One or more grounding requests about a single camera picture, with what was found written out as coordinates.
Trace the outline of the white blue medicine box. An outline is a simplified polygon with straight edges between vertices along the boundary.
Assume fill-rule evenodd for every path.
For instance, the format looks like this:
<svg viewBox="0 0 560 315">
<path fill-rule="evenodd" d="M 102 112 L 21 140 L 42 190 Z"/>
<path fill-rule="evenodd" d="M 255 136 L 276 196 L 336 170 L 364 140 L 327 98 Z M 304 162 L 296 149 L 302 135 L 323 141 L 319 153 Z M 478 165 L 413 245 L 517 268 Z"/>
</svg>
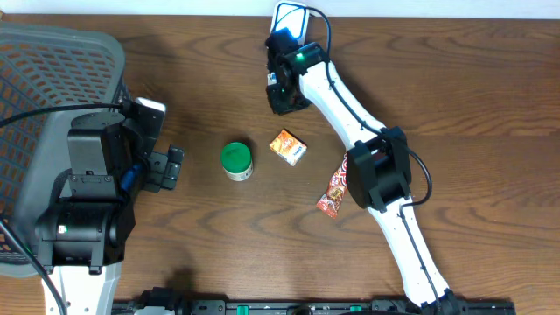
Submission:
<svg viewBox="0 0 560 315">
<path fill-rule="evenodd" d="M 277 84 L 277 77 L 275 73 L 268 73 L 267 74 L 267 85 L 271 86 L 271 85 L 275 85 Z"/>
</svg>

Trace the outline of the orange small carton box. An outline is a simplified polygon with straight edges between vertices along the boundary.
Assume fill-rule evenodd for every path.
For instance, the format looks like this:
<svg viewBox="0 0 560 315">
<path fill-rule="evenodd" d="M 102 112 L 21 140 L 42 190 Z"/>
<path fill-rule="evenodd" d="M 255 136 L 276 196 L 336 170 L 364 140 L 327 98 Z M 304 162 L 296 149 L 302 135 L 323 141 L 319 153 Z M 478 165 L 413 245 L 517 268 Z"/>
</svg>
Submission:
<svg viewBox="0 0 560 315">
<path fill-rule="evenodd" d="M 307 151 L 307 146 L 286 129 L 280 131 L 269 147 L 291 166 L 295 166 Z"/>
</svg>

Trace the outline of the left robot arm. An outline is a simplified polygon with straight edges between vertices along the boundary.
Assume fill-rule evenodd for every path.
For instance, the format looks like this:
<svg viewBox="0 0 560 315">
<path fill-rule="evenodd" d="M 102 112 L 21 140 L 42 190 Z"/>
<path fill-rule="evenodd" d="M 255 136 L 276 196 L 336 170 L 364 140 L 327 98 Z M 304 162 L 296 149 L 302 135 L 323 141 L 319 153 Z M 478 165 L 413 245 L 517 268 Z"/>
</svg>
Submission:
<svg viewBox="0 0 560 315">
<path fill-rule="evenodd" d="M 116 293 L 125 242 L 136 225 L 134 204 L 142 191 L 172 190 L 184 152 L 154 146 L 165 112 L 80 115 L 67 134 L 70 171 L 67 197 L 39 216 L 35 234 L 44 281 L 46 312 L 108 314 Z"/>
</svg>

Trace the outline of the red Top candy bar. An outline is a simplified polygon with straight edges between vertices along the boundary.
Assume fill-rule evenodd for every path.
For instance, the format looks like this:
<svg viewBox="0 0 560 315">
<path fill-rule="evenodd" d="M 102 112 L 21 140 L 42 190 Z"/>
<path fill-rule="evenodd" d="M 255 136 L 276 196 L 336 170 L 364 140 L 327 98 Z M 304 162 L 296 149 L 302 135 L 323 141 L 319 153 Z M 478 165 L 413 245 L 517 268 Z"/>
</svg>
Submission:
<svg viewBox="0 0 560 315">
<path fill-rule="evenodd" d="M 316 208 L 331 218 L 336 218 L 347 191 L 347 154 L 340 167 L 331 176 L 325 193 L 318 199 Z"/>
</svg>

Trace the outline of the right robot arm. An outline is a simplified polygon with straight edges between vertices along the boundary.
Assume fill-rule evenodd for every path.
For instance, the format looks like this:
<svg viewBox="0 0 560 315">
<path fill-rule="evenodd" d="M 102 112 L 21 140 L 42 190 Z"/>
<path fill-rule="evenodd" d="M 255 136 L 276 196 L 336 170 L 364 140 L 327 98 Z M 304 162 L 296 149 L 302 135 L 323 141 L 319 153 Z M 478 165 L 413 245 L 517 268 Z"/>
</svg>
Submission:
<svg viewBox="0 0 560 315">
<path fill-rule="evenodd" d="M 417 225 L 410 163 L 422 160 L 408 146 L 404 132 L 386 127 L 362 107 L 319 44 L 301 45 L 283 28 L 273 31 L 265 45 L 270 106 L 283 115 L 313 104 L 336 131 L 346 148 L 346 187 L 380 226 L 405 296 L 423 314 L 459 314 L 459 302 Z"/>
</svg>

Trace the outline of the green lid white jar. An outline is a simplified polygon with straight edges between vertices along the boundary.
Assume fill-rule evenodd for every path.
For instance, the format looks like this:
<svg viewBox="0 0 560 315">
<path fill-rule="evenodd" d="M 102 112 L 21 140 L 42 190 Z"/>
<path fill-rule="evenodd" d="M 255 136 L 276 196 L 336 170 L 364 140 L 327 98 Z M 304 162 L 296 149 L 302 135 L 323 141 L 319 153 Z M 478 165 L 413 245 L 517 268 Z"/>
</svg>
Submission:
<svg viewBox="0 0 560 315">
<path fill-rule="evenodd" d="M 226 144 L 220 154 L 222 168 L 233 181 L 244 181 L 253 172 L 253 159 L 249 147 L 240 142 Z"/>
</svg>

